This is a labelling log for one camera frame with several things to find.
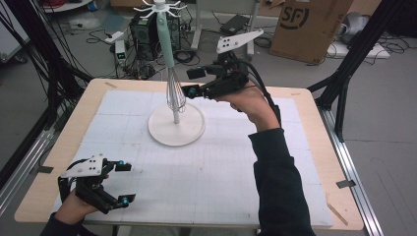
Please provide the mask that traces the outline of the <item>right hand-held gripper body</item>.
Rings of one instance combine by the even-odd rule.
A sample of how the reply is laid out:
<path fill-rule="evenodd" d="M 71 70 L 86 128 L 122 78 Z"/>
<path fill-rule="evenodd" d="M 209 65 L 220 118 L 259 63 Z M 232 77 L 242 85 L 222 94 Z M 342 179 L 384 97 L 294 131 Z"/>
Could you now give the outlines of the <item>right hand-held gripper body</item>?
<path fill-rule="evenodd" d="M 239 68 L 240 62 L 233 50 L 246 45 L 251 40 L 262 35 L 264 31 L 257 29 L 241 34 L 221 37 L 218 40 L 216 52 L 217 59 L 203 69 L 209 75 L 215 75 L 215 79 L 201 86 L 204 98 L 214 99 L 241 89 L 248 83 L 248 77 Z"/>

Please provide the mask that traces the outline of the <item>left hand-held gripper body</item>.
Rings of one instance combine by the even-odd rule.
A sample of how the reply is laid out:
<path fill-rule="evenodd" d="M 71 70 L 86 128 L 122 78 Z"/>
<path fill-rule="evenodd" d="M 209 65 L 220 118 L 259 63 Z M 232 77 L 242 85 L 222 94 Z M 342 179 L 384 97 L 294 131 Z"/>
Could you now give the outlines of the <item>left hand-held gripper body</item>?
<path fill-rule="evenodd" d="M 102 185 L 103 180 L 119 161 L 111 161 L 102 155 L 93 155 L 72 163 L 60 175 L 60 188 L 76 183 L 76 196 L 104 214 L 120 206 L 118 200 L 108 194 Z"/>

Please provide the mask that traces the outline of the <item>white hook rack stand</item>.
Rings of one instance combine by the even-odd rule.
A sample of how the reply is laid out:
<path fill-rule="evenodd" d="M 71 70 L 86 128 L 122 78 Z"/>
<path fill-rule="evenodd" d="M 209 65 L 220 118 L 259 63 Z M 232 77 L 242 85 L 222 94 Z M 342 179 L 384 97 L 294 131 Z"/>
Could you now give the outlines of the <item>white hook rack stand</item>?
<path fill-rule="evenodd" d="M 165 0 L 152 0 L 146 9 L 135 8 L 135 11 L 149 13 L 146 18 L 162 12 L 174 18 L 178 15 L 173 10 L 182 10 L 179 7 L 180 1 L 176 3 L 166 3 Z M 155 109 L 149 117 L 149 133 L 159 143 L 169 147 L 183 147 L 195 142 L 204 132 L 206 121 L 202 111 L 193 104 L 185 104 L 183 112 L 172 111 L 167 104 Z"/>

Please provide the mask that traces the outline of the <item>whisk with green handle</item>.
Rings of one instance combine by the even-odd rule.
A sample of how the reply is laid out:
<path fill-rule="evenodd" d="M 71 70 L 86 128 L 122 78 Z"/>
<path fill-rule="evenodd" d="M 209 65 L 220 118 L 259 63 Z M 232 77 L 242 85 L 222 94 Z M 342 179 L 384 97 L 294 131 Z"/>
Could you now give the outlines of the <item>whisk with green handle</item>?
<path fill-rule="evenodd" d="M 160 12 L 156 15 L 156 25 L 162 55 L 167 68 L 167 104 L 172 111 L 183 112 L 186 98 L 175 73 L 171 38 L 164 13 Z"/>

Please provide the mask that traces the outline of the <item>person's left hand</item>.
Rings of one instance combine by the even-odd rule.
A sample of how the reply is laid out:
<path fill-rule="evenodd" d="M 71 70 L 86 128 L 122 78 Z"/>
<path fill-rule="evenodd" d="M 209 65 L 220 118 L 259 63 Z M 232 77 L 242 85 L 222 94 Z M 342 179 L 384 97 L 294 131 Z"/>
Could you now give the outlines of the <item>person's left hand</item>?
<path fill-rule="evenodd" d="M 96 207 L 87 204 L 72 191 L 55 212 L 54 217 L 63 223 L 75 225 L 82 221 L 88 214 L 96 211 Z"/>

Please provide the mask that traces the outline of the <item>person's right hand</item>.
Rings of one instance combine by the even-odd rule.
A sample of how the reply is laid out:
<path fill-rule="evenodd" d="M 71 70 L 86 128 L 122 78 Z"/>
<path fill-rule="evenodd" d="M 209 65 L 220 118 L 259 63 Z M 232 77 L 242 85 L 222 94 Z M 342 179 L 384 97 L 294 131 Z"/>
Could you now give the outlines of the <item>person's right hand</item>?
<path fill-rule="evenodd" d="M 247 86 L 235 93 L 220 96 L 215 101 L 228 102 L 233 109 L 245 113 L 258 132 L 280 127 L 272 108 L 255 86 Z"/>

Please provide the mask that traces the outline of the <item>flat black device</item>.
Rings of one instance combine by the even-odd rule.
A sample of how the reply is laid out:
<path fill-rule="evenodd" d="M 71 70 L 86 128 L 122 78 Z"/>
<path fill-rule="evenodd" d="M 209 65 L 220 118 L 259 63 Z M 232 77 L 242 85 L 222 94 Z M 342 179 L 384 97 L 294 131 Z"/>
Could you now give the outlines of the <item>flat black device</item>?
<path fill-rule="evenodd" d="M 248 23 L 249 19 L 247 17 L 235 15 L 220 27 L 220 31 L 226 35 L 234 35 Z"/>

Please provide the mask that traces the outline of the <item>black computer tower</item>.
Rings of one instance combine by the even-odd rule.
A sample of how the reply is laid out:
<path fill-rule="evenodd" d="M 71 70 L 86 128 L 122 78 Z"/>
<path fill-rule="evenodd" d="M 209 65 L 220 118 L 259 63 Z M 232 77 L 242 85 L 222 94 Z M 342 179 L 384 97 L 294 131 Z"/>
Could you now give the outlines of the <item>black computer tower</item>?
<path fill-rule="evenodd" d="M 177 51 L 181 48 L 179 19 L 173 18 L 170 15 L 167 15 L 166 19 L 172 50 Z M 138 57 L 149 61 L 156 59 L 158 57 L 158 50 L 160 49 L 158 45 L 156 16 L 152 15 L 144 18 L 142 13 L 137 13 L 131 20 L 129 27 Z"/>

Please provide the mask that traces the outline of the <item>white grid mat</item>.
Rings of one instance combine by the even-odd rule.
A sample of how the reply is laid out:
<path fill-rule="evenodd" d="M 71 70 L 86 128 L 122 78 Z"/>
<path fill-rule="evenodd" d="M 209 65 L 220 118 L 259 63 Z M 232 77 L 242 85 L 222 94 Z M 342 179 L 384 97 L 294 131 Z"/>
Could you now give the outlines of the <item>white grid mat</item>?
<path fill-rule="evenodd" d="M 164 102 L 162 92 L 110 90 L 104 95 L 64 175 L 83 172 L 82 159 L 124 161 L 131 170 L 112 173 L 103 186 L 114 197 L 133 194 L 135 199 L 89 220 L 258 227 L 256 156 L 248 138 L 253 125 L 225 103 L 196 98 L 189 104 L 204 113 L 204 133 L 187 146 L 168 147 L 148 128 L 150 115 Z"/>

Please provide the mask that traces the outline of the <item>white power strip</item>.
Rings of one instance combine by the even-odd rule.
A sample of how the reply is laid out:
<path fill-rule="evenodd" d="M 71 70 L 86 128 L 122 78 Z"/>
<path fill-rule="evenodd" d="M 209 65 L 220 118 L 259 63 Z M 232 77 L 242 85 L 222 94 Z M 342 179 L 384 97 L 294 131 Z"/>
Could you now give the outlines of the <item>white power strip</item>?
<path fill-rule="evenodd" d="M 116 31 L 110 37 L 107 37 L 106 39 L 104 39 L 104 41 L 106 43 L 113 43 L 115 40 L 119 39 L 123 35 L 124 35 L 124 32 Z"/>

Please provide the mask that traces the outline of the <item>brown cardboard box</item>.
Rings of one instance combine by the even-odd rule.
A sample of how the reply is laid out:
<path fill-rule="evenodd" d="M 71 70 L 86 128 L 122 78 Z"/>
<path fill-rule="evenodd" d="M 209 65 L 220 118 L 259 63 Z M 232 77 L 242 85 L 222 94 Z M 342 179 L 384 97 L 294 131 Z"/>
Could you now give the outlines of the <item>brown cardboard box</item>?
<path fill-rule="evenodd" d="M 285 0 L 269 53 L 320 64 L 353 0 Z"/>

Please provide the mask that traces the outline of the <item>white floor board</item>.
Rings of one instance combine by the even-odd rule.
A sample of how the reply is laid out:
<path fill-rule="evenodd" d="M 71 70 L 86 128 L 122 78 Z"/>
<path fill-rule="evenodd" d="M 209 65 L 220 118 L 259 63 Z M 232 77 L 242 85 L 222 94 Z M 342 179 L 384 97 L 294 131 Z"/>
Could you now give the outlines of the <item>white floor board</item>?
<path fill-rule="evenodd" d="M 349 52 L 348 46 L 340 41 L 333 42 L 328 48 L 330 57 L 344 58 Z M 368 53 L 367 58 L 388 59 L 389 53 L 378 43 Z"/>

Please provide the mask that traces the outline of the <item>grey rounded appliance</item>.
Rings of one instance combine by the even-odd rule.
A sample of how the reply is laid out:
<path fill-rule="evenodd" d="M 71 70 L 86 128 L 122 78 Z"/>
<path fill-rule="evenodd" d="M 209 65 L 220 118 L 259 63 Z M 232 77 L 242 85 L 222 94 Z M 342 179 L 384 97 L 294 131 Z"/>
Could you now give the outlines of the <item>grey rounded appliance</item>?
<path fill-rule="evenodd" d="M 368 22 L 367 16 L 358 12 L 350 12 L 341 23 L 337 35 L 343 43 L 351 44 L 353 38 L 364 29 Z"/>

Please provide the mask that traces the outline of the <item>thin wooden strip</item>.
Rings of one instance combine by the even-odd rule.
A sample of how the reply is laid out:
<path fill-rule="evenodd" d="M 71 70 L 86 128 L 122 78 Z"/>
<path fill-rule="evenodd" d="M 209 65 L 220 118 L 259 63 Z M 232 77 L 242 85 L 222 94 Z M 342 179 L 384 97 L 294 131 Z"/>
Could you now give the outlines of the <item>thin wooden strip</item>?
<path fill-rule="evenodd" d="M 329 202 L 327 202 L 328 209 L 338 218 L 338 220 L 345 226 L 348 226 L 348 221 L 339 213 L 339 211 Z"/>

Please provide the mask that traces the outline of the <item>aluminium rail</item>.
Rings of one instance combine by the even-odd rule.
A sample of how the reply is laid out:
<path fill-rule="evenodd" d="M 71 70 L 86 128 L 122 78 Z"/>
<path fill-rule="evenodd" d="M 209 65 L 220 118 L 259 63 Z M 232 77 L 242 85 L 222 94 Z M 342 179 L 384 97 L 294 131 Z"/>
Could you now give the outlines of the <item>aluminium rail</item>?
<path fill-rule="evenodd" d="M 33 169 L 48 153 L 47 148 L 54 138 L 54 133 L 55 131 L 53 129 L 41 131 L 40 134 L 32 140 L 29 149 L 24 152 L 22 161 L 11 173 L 4 187 L 0 190 L 0 216 L 6 211 Z"/>
<path fill-rule="evenodd" d="M 385 236 L 362 184 L 360 175 L 351 158 L 348 147 L 345 141 L 336 133 L 335 118 L 332 112 L 320 109 L 319 113 L 328 131 L 330 141 L 335 150 L 339 164 L 341 165 L 345 180 L 353 180 L 356 183 L 355 187 L 348 189 L 351 191 L 355 204 L 359 209 L 362 222 L 366 229 L 366 234 L 368 236 Z"/>

